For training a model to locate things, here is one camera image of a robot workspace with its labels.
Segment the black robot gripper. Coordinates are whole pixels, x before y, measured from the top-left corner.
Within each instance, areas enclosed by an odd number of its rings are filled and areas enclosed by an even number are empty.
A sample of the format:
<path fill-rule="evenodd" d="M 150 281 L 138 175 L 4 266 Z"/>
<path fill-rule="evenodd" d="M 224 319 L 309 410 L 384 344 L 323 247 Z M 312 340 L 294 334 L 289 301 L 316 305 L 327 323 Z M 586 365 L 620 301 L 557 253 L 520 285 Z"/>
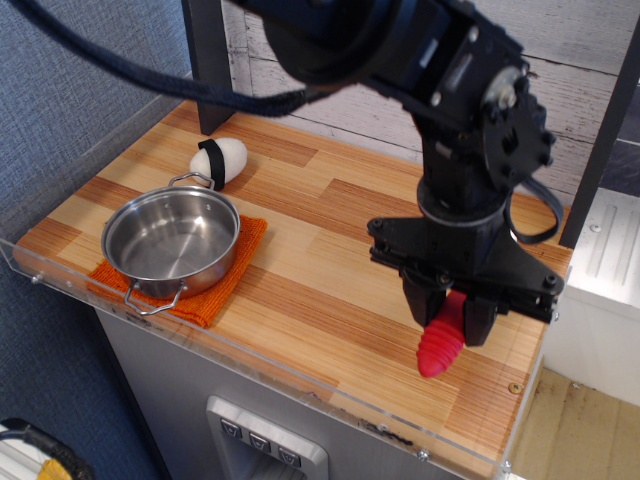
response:
<path fill-rule="evenodd" d="M 453 212 L 428 191 L 420 192 L 422 216 L 375 218 L 368 225 L 373 261 L 397 270 L 413 319 L 426 327 L 449 290 L 465 294 L 464 336 L 482 346 L 498 315 L 510 311 L 550 322 L 564 281 L 529 255 L 524 245 L 553 237 L 553 225 L 535 235 L 518 232 L 511 197 L 475 212 Z"/>

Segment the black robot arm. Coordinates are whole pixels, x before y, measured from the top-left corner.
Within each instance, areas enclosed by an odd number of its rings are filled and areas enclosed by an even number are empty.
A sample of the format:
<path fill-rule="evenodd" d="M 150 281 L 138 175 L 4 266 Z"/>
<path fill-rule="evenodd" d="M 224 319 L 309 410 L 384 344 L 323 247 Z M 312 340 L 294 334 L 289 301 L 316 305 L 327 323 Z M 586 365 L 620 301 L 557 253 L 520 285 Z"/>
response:
<path fill-rule="evenodd" d="M 525 251 L 556 233 L 516 230 L 524 187 L 561 218 L 534 173 L 554 135 L 530 93 L 528 63 L 503 28 L 467 1 L 247 1 L 282 68 L 313 90 L 362 84 L 397 100 L 422 139 L 417 218 L 368 225 L 374 261 L 396 269 L 415 321 L 448 291 L 464 295 L 463 335 L 482 345 L 500 314 L 552 319 L 562 278 Z"/>

